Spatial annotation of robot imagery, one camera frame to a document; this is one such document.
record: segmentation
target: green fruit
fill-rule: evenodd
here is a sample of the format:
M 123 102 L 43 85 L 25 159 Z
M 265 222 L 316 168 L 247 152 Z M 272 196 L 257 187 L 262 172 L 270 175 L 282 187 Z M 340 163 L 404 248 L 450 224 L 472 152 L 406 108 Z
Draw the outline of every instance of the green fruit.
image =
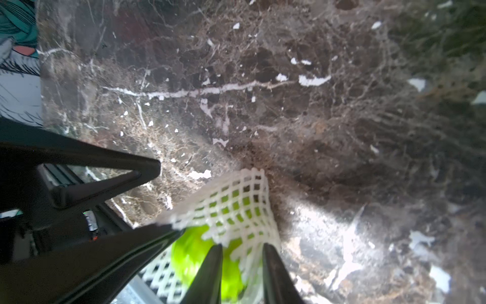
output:
M 209 226 L 188 227 L 182 237 L 172 245 L 171 264 L 181 282 L 190 286 L 201 267 L 209 249 L 215 245 L 212 239 L 202 240 L 203 233 Z M 235 302 L 243 291 L 244 285 L 238 261 L 233 262 L 229 256 L 239 245 L 241 239 L 232 240 L 228 248 L 223 248 L 223 273 L 221 281 L 221 299 Z

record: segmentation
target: countertop surface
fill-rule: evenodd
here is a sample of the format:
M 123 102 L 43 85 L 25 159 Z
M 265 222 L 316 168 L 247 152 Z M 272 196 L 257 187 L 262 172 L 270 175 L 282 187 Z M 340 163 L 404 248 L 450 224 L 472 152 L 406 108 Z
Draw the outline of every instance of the countertop surface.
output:
M 306 301 L 486 302 L 483 2 L 36 5 L 45 126 L 162 163 L 130 224 L 263 168 Z

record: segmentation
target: white speck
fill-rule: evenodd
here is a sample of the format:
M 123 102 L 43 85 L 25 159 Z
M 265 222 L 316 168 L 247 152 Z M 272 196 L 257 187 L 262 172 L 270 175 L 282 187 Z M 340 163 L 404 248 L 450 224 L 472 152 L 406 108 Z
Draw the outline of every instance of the white speck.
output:
M 91 176 L 92 179 L 94 179 L 95 181 L 101 181 L 101 179 L 99 177 L 97 177 L 93 171 L 91 171 L 88 167 L 86 167 L 86 174 Z
M 285 76 L 285 75 L 283 75 L 283 74 L 281 74 L 281 73 L 279 73 L 279 74 L 278 74 L 278 75 L 275 77 L 275 79 L 276 79 L 277 81 L 280 81 L 280 82 L 289 80 L 289 78 L 288 78 L 287 76 Z
M 192 171 L 188 176 L 193 179 L 209 179 L 211 178 L 211 171 L 205 170 L 204 173 Z
M 309 281 L 302 280 L 302 278 L 300 278 L 298 275 L 295 276 L 295 278 L 297 278 L 297 282 L 295 283 L 295 288 L 297 289 L 297 292 L 303 292 L 305 294 L 315 292 L 314 287 L 310 284 Z
M 142 186 L 145 186 L 147 187 L 147 189 L 149 189 L 149 191 L 152 191 L 154 186 L 152 185 L 151 182 L 146 182 L 145 184 L 143 184 Z
M 472 101 L 473 105 L 484 105 L 486 104 L 486 91 L 481 91 L 476 96 L 476 99 Z
M 332 290 L 337 290 L 339 288 L 340 283 L 352 272 L 355 272 L 357 270 L 363 269 L 363 266 L 354 263 L 354 262 L 348 262 L 345 261 L 341 269 L 339 270 L 339 273 L 334 280 L 334 283 L 332 284 Z
M 170 197 L 169 195 L 165 196 L 166 198 L 166 206 L 167 206 L 167 209 L 172 209 L 174 208 L 174 206 L 172 205 L 172 197 Z
M 441 3 L 437 5 L 438 9 L 446 8 L 452 6 L 452 0 L 449 0 L 447 2 Z
M 226 145 L 228 144 L 229 142 L 229 139 L 224 141 L 222 140 L 221 138 L 217 139 L 217 138 L 213 138 L 213 144 L 217 144 L 217 143 L 220 143 L 223 145 L 223 147 L 226 147 Z
M 329 273 L 328 277 L 324 279 L 324 284 L 327 286 L 327 287 L 330 287 L 330 285 L 332 284 L 332 282 L 334 281 L 334 278 L 336 277 L 336 274 L 337 274 L 337 269 L 334 268 L 333 270 L 331 270 L 331 272 Z
M 199 107 L 207 116 L 212 118 L 211 109 L 208 108 L 208 100 L 206 98 L 201 99 Z
M 435 288 L 442 290 L 444 293 L 449 292 L 451 276 L 447 272 L 440 267 L 432 265 L 429 275 L 435 280 Z
M 375 23 L 373 23 L 373 25 L 371 26 L 371 29 L 372 30 L 376 30 L 377 28 L 379 28 L 380 26 L 382 25 L 382 22 L 381 21 L 376 21 Z
M 370 148 L 370 149 L 371 149 L 371 151 L 373 151 L 373 153 L 375 153 L 375 154 L 379 154 L 379 153 L 380 153 L 380 151 L 379 151 L 379 150 L 378 150 L 378 149 L 377 149 L 375 146 L 373 146 L 372 144 L 371 144 L 371 145 L 369 145 L 369 148 Z
M 409 84 L 414 86 L 417 91 L 422 92 L 423 89 L 425 88 L 426 80 L 425 79 L 420 79 L 420 78 L 411 78 L 407 80 Z
M 328 299 L 324 298 L 323 296 L 321 296 L 318 293 L 311 294 L 310 296 L 305 297 L 304 300 L 309 301 L 309 302 L 311 302 L 313 304 L 332 304 L 331 301 L 329 301 Z
M 420 231 L 410 231 L 409 238 L 412 240 L 408 247 L 414 249 L 419 243 L 427 243 L 429 246 L 435 241 L 435 237 L 426 236 Z
M 308 79 L 305 75 L 299 75 L 299 83 L 301 86 L 310 87 L 310 86 L 320 86 L 331 79 L 331 75 L 327 76 L 326 78 L 313 78 Z

